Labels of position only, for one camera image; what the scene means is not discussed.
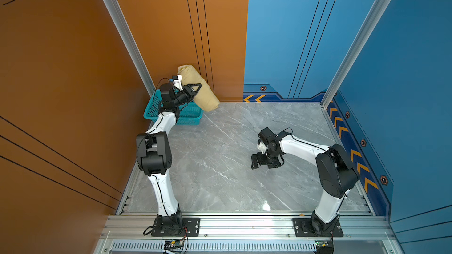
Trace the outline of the khaki long pants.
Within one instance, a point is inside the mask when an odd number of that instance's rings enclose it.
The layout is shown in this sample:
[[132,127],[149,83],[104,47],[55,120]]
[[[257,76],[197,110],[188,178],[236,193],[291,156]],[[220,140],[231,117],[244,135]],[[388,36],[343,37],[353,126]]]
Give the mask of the khaki long pants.
[[198,91],[194,97],[194,102],[198,107],[206,112],[213,111],[219,107],[219,99],[215,96],[206,80],[192,65],[178,67],[178,74],[182,76],[183,85],[192,84],[194,85],[194,90]]

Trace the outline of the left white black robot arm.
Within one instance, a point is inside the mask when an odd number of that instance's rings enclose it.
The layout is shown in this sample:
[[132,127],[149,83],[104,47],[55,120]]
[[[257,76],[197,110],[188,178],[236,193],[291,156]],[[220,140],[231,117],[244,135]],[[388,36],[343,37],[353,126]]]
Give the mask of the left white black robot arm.
[[151,182],[158,205],[157,217],[144,231],[145,236],[188,236],[170,179],[173,156],[168,134],[180,117],[180,107],[192,102],[201,88],[200,83],[161,85],[158,118],[149,130],[137,136],[136,162]]

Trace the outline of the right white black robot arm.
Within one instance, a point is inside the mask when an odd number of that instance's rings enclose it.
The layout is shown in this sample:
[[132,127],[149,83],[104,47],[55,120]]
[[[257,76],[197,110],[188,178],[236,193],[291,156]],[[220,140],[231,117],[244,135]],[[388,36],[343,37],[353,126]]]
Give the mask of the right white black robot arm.
[[292,132],[274,133],[264,128],[258,134],[258,153],[251,156],[251,168],[266,166],[280,168],[284,155],[296,156],[317,168],[323,189],[320,202],[309,218],[293,219],[296,237],[342,238],[339,210],[350,191],[360,180],[360,174],[346,150],[340,144],[320,145],[293,135]]

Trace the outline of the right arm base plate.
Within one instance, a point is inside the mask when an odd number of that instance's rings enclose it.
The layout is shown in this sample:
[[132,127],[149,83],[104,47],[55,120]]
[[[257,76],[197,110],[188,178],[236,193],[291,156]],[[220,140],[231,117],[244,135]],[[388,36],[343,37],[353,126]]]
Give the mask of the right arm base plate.
[[307,217],[294,218],[292,222],[296,237],[342,238],[344,236],[339,217],[330,223]]

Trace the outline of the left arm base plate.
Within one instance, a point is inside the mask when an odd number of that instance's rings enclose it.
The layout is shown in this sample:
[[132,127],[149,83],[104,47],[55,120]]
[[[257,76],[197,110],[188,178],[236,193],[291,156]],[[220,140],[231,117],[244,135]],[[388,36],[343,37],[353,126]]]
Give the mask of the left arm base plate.
[[197,237],[200,230],[200,218],[182,218],[175,223],[166,217],[158,217],[153,224],[151,236],[188,236]]

